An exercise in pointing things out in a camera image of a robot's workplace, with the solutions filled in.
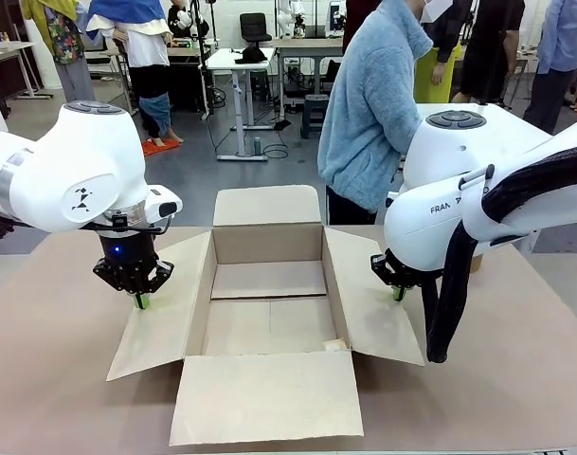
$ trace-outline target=water bottle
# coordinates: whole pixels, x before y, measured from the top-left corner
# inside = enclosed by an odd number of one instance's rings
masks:
[[[256,136],[254,138],[254,156],[260,156],[260,155],[262,155],[261,138]]]

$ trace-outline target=desk leg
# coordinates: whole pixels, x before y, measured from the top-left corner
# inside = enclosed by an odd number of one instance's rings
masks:
[[[316,87],[314,87],[314,93],[316,95],[319,95],[319,86],[321,85],[321,75],[320,73],[320,67],[321,67],[321,59],[319,57],[314,57],[314,78],[316,81]]]
[[[240,88],[240,79],[238,72],[231,72],[233,81],[233,100],[235,104],[235,131],[238,139],[238,152],[235,155],[217,155],[219,161],[267,161],[265,155],[247,155],[244,145],[244,127],[242,116],[242,89]],[[249,80],[249,71],[246,72],[246,79]]]
[[[130,92],[128,90],[128,76],[124,75],[124,72],[121,69],[121,61],[119,60],[119,56],[116,55],[116,64],[117,64],[117,71],[119,71],[119,80],[121,81],[121,89],[124,92],[124,99],[126,101],[127,109],[126,111],[128,114],[133,116],[138,112],[138,110],[133,109],[133,102],[130,100]]]
[[[52,95],[37,95],[33,91],[33,87],[31,86],[31,81],[29,80],[29,75],[27,74],[27,69],[25,67],[25,62],[23,61],[24,57],[23,57],[21,50],[17,51],[16,57],[19,60],[19,66],[21,67],[21,74],[23,75],[23,81],[25,81],[25,87],[27,88],[27,95],[19,95],[18,97],[16,97],[16,99],[17,100],[52,100]]]
[[[524,77],[524,72],[526,71],[526,67],[528,66],[528,60],[525,60],[523,64],[519,65],[521,67],[519,75],[517,76],[517,80],[515,80],[515,87],[514,92],[512,93],[512,98],[509,101],[509,107],[512,107],[514,104],[515,94],[517,93],[517,89],[519,88],[519,83],[522,82],[522,78]]]
[[[248,108],[248,126],[254,126],[254,106],[252,105],[252,81],[250,71],[246,71],[246,106]]]
[[[206,90],[206,81],[204,80],[204,73],[202,72],[201,69],[201,61],[202,59],[200,57],[198,57],[198,62],[200,62],[200,66],[199,66],[199,71],[200,71],[200,81],[202,81],[202,96],[204,99],[204,114],[202,115],[202,120],[206,120],[209,116],[210,116],[210,109],[208,107],[208,96],[207,96],[207,90]]]
[[[284,106],[284,58],[278,51],[278,78],[279,78],[279,120],[286,119],[286,106]]]
[[[246,131],[271,131],[273,130],[273,125],[255,125],[254,124],[254,106],[252,102],[252,83],[250,81],[250,71],[246,70],[246,107],[248,111],[248,122],[245,123],[243,128]],[[237,124],[231,131],[237,131]]]

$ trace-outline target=yellow green bag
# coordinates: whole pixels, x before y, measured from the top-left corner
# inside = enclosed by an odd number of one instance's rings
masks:
[[[424,57],[417,61],[414,77],[414,100],[419,103],[446,103],[450,102],[450,86],[455,61],[460,56],[460,44],[452,49],[452,54],[446,63],[446,71],[440,85],[431,83],[433,68],[438,60],[438,49],[434,47]]]

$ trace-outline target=open cardboard box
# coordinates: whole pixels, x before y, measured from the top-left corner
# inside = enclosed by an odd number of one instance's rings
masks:
[[[362,436],[351,350],[424,364],[370,239],[323,227],[311,187],[219,192],[214,228],[159,252],[108,380],[184,368],[171,446]]]

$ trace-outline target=black office chair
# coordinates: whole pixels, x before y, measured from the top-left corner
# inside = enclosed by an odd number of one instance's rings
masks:
[[[263,41],[271,41],[271,35],[267,33],[267,21],[262,12],[241,14],[240,27],[242,38],[256,47],[259,47],[259,43]]]

